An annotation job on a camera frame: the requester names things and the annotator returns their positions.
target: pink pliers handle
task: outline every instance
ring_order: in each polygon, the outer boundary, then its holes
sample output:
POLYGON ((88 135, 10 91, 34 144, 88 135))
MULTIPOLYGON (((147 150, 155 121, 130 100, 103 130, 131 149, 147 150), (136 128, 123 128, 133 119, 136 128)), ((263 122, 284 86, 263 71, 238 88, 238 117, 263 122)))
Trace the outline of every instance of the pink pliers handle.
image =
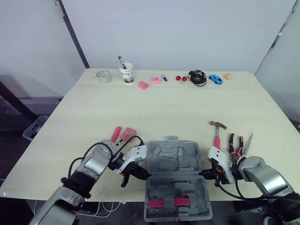
POLYGON ((233 139, 234 139, 234 134, 230 135, 230 139, 229 139, 229 153, 232 156, 237 156, 237 157, 241 157, 242 156, 242 152, 243 152, 243 148, 244 148, 244 139, 242 136, 240 136, 240 146, 237 150, 234 150, 234 146, 233 146, 233 139))

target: paper cup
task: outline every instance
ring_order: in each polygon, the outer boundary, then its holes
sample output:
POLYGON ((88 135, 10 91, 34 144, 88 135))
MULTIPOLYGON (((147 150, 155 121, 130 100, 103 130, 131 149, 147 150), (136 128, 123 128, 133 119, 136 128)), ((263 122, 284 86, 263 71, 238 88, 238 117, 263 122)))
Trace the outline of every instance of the paper cup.
POLYGON ((126 69, 123 68, 121 64, 119 64, 119 70, 121 72, 121 75, 124 79, 125 83, 132 83, 133 82, 133 65, 129 62, 124 63, 126 66, 126 69))

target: hammer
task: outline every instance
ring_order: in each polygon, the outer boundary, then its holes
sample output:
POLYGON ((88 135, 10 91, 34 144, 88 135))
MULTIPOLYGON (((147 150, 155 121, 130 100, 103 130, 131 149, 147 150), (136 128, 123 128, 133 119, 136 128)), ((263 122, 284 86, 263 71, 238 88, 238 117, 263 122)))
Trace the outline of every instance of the hammer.
POLYGON ((219 129, 223 128, 224 130, 226 130, 227 127, 224 124, 222 124, 222 123, 214 122, 214 121, 211 121, 210 125, 215 125, 216 128, 217 128, 217 130, 216 130, 216 136, 215 136, 215 144, 214 145, 215 145, 215 147, 217 149, 221 149, 221 141, 220 141, 220 137, 219 137, 219 129))

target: pen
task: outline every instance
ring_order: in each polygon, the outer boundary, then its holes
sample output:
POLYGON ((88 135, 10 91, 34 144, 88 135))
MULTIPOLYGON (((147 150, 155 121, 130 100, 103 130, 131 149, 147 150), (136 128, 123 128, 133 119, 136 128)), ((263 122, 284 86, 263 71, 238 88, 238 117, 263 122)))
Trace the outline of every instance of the pen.
POLYGON ((119 55, 118 58, 120 60, 121 65, 123 66, 123 69, 127 69, 126 66, 125 66, 125 64, 124 64, 124 62, 123 62, 122 57, 119 55))

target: red foam insert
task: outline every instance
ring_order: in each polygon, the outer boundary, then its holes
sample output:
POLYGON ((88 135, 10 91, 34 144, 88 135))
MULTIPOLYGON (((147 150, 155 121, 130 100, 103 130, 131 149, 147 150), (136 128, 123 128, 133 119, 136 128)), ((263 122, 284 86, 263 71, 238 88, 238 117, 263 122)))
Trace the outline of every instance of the red foam insert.
POLYGON ((165 202, 164 200, 150 200, 148 206, 149 208, 164 208, 165 202))
POLYGON ((189 198, 175 198, 174 204, 175 204, 175 206, 189 205, 189 198))

